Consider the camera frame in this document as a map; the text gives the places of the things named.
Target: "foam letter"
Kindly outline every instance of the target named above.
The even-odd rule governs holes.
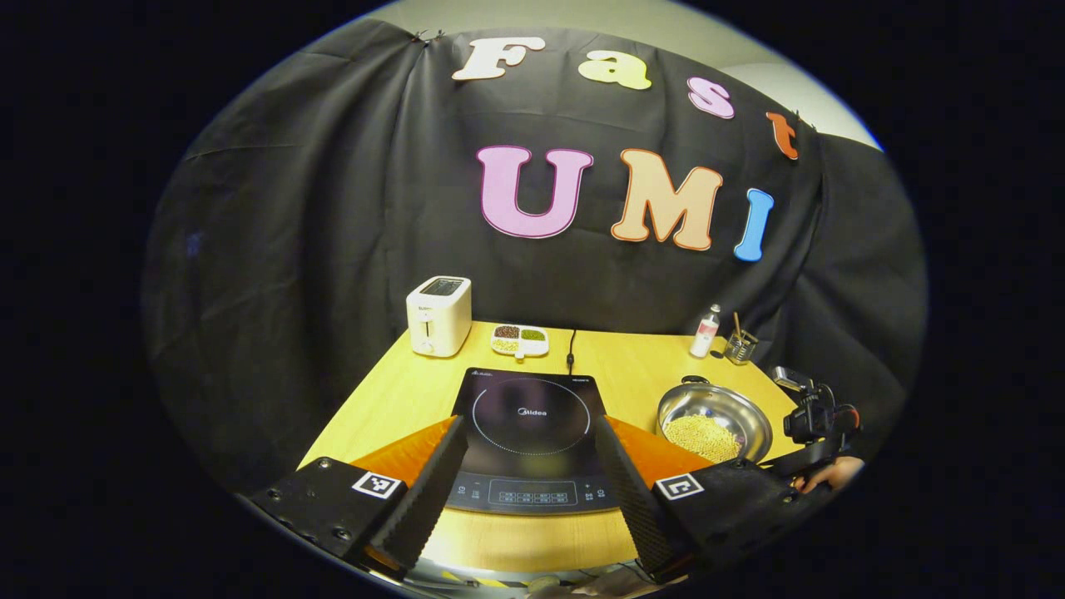
[[[787,119],[775,112],[767,112],[766,116],[773,122],[773,137],[776,139],[776,147],[781,148],[784,156],[796,160],[799,158],[799,150],[791,147],[791,137],[796,136],[796,130],[788,126]]]
[[[646,90],[651,86],[648,80],[648,65],[633,54],[611,52],[609,50],[592,50],[588,52],[591,59],[577,67],[577,72],[592,81],[604,83],[621,83],[633,90]]]
[[[692,168],[681,189],[674,191],[666,163],[657,153],[626,149],[621,152],[621,160],[628,165],[628,195],[621,221],[610,227],[610,234],[622,241],[648,239],[643,218],[650,210],[659,243],[666,241],[684,217],[673,243],[686,249],[709,249],[710,215],[721,175],[702,166]]]
[[[507,71],[497,66],[499,61],[506,60],[507,66],[515,66],[525,59],[525,48],[543,50],[546,46],[540,37],[489,37],[474,39],[470,45],[473,46],[473,53],[465,66],[452,74],[452,79],[456,81],[503,77]]]
[[[577,150],[548,151],[547,162],[555,165],[551,208],[543,214],[529,214],[518,207],[518,179],[522,165],[531,157],[529,150],[515,146],[492,146],[477,152],[477,160],[485,165],[480,210],[488,224],[499,232],[542,239],[564,231],[573,223],[580,174],[593,160],[591,155]]]
[[[732,118],[736,116],[736,109],[728,102],[728,92],[717,83],[711,83],[702,77],[691,77],[688,79],[688,99],[695,108],[703,112],[708,112],[721,118]]]
[[[747,228],[733,254],[740,260],[757,262],[761,260],[761,236],[766,232],[766,220],[773,208],[773,196],[752,188],[747,190],[747,200],[751,203],[747,213]]]

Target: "induction cooktop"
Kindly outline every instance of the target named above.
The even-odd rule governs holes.
[[[470,425],[448,507],[557,515],[618,506],[592,436],[606,414],[594,378],[471,368],[452,414]]]

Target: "yellow tabletop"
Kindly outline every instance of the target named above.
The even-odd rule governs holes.
[[[433,358],[411,350],[404,333],[337,411],[299,467],[316,457],[353,462],[450,416],[468,368],[567,374],[572,329],[547,328],[551,351],[519,362],[489,346],[496,324],[474,322],[458,354]],[[711,350],[723,351],[718,337]],[[784,435],[794,403],[753,363],[688,353],[690,336],[578,330],[573,374],[595,378],[606,412],[655,430],[658,402],[688,374],[708,378],[755,403],[769,418],[773,442],[765,459],[802,446]],[[515,516],[444,508],[423,557],[443,566],[509,572],[593,568],[637,557],[621,509],[563,516]]]

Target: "yellow letter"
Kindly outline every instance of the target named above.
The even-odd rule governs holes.
[[[643,218],[650,210],[659,243],[666,241],[683,216],[684,225],[673,236],[673,243],[686,249],[709,249],[710,215],[721,175],[702,166],[692,168],[681,189],[674,191],[666,163],[657,153],[626,149],[621,160],[628,165],[628,195],[621,222],[610,227],[610,234],[622,241],[648,239]]]
[[[646,90],[651,86],[651,81],[645,77],[648,65],[632,54],[592,50],[588,52],[588,58],[591,60],[577,67],[577,72],[587,79],[621,83],[633,90]]]

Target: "finger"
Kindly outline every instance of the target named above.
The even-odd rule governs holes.
[[[826,481],[831,473],[832,473],[831,467],[821,469],[820,471],[818,471],[817,473],[815,473],[813,476],[809,477],[809,485],[807,485],[802,492],[807,493],[814,490],[814,487]]]

